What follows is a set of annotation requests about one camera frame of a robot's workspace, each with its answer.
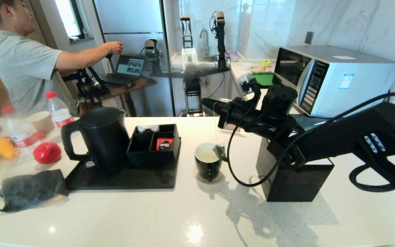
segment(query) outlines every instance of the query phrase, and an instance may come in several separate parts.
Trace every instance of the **microwave oven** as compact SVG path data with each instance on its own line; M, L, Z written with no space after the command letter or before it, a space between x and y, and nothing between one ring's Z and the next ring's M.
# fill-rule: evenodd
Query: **microwave oven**
M297 90L298 111L328 118L387 93L395 61L328 45L280 47L274 74Z

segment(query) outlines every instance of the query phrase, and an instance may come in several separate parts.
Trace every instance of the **laptop screen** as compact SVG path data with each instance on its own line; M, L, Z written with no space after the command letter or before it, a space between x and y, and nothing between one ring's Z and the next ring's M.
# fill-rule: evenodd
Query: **laptop screen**
M118 60L117 73L139 76L143 65L143 58L121 55Z

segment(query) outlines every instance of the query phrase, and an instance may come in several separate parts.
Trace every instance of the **window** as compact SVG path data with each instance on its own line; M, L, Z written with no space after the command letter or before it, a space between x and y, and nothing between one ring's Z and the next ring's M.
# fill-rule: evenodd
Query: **window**
M70 40L74 37L84 39L83 23L75 0L55 0L59 14Z

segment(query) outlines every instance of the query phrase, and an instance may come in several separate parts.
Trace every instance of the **black mug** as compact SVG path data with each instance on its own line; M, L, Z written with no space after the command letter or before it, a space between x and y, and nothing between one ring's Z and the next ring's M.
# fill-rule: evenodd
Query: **black mug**
M94 161L103 171L124 168L129 163L126 155L129 136L124 126L124 111L112 107L94 109L61 129L63 146L73 161ZM80 131L88 154L75 154L71 133Z
M203 143L194 150L194 160L196 161L197 172L199 175L212 182L219 174L222 160L213 151L215 143Z

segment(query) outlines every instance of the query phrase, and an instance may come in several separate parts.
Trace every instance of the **refrigerator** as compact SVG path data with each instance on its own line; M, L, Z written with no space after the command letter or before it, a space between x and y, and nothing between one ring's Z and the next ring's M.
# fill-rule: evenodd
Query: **refrigerator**
M119 41L123 44L123 55L140 56L144 42L156 39L164 56L161 69L170 72L163 0L93 0L93 3L105 42ZM112 57L114 69L118 58L118 55ZM151 77L151 72L152 63L146 59L142 75ZM158 83L131 93L138 115L144 111L147 117L175 116L171 79L151 78Z

